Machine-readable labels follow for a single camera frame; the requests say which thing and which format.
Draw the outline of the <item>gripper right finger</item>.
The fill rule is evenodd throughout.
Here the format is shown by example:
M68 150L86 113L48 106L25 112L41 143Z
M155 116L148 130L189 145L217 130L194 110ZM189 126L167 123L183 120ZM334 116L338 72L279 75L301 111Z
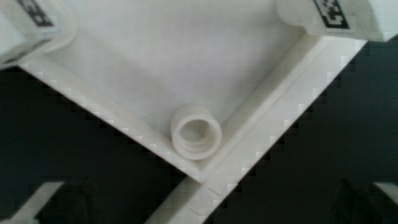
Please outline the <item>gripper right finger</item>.
M398 224L398 183L342 180L331 224Z

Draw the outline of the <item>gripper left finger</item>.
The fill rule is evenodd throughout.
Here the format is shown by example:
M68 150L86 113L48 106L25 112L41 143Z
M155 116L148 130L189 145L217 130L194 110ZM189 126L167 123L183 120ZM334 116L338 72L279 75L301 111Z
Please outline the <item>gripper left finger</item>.
M102 202L93 181L45 182L0 224L102 224Z

